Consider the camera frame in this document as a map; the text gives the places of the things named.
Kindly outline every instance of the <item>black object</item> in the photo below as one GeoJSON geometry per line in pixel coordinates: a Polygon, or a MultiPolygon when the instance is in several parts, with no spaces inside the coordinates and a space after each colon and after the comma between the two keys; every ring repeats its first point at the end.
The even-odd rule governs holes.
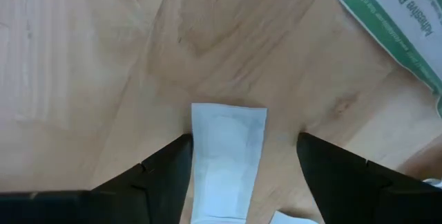
{"type": "Polygon", "coordinates": [[[308,133],[298,136],[305,180],[326,224],[442,223],[442,190],[308,133]]]}
{"type": "Polygon", "coordinates": [[[192,153],[185,134],[91,191],[0,194],[0,223],[177,224],[192,153]]]}

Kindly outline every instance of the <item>green and white box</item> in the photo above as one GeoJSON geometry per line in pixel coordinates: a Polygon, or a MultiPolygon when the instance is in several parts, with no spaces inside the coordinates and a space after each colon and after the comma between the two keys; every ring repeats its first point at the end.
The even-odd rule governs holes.
{"type": "Polygon", "coordinates": [[[376,41],[439,97],[442,116],[442,0],[340,0],[376,41]]]}

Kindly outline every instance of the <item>wood grain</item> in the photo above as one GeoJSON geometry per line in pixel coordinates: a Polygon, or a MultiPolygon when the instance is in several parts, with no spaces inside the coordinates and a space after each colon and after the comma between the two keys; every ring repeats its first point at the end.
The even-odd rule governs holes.
{"type": "Polygon", "coordinates": [[[1,191],[93,188],[190,131],[192,102],[269,109],[248,223],[321,221],[300,130],[442,173],[430,91],[337,0],[0,0],[0,22],[1,191]]]}

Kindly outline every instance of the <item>light wood surface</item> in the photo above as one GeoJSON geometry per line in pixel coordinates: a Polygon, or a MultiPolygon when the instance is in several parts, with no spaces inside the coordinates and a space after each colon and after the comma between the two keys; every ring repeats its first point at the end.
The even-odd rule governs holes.
{"type": "Polygon", "coordinates": [[[300,130],[442,175],[434,97],[337,0],[0,0],[0,65],[1,191],[91,189],[190,131],[192,102],[269,109],[248,223],[321,221],[300,130]]]}

